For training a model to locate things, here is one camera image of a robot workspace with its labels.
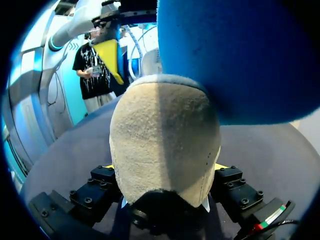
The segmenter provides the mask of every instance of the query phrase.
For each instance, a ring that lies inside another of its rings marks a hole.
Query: gray pants
[[[110,102],[111,100],[116,98],[116,94],[114,92],[110,92],[105,95],[92,97],[84,100],[84,104],[88,114],[93,113],[98,110],[104,104]]]

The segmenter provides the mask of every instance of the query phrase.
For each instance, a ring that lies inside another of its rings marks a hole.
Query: ceiling
[[[61,0],[55,9],[57,15],[69,15],[71,9],[76,6],[78,0]]]

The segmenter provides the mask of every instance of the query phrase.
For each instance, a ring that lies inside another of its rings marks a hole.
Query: hand
[[[89,78],[92,77],[92,73],[90,73],[90,72],[84,72],[83,75],[82,75],[82,77],[85,78],[85,79],[89,79]]]

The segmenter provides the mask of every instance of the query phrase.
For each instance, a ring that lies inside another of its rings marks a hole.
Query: screw
[[[44,217],[44,218],[46,218],[46,217],[49,216],[49,213],[48,213],[46,210],[43,210],[43,211],[41,212],[41,216]]]
[[[229,188],[232,188],[232,187],[234,186],[234,184],[233,184],[232,182],[228,182],[226,185],[227,185]]]
[[[51,208],[51,210],[56,210],[58,207],[55,204],[50,204],[50,208]]]
[[[241,199],[241,204],[247,205],[249,203],[249,200],[247,198],[242,198]]]
[[[107,183],[105,181],[100,182],[100,187],[102,189],[106,189],[107,188]]]
[[[86,197],[84,199],[85,204],[89,207],[90,205],[92,205],[93,201],[91,197]]]
[[[264,195],[264,192],[263,192],[263,191],[261,191],[261,190],[260,190],[260,191],[257,191],[256,193],[257,193],[257,194],[258,194],[258,196],[260,196],[260,197],[263,197],[263,195]]]
[[[78,196],[77,191],[76,190],[71,190],[70,191],[70,198],[76,199]]]
[[[93,184],[94,183],[94,180],[90,177],[88,178],[88,184]]]

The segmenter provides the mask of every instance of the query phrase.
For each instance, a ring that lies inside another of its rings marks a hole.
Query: beige foam block
[[[220,125],[201,90],[172,83],[130,87],[110,125],[119,188],[129,203],[156,189],[176,191],[194,207],[214,178]]]

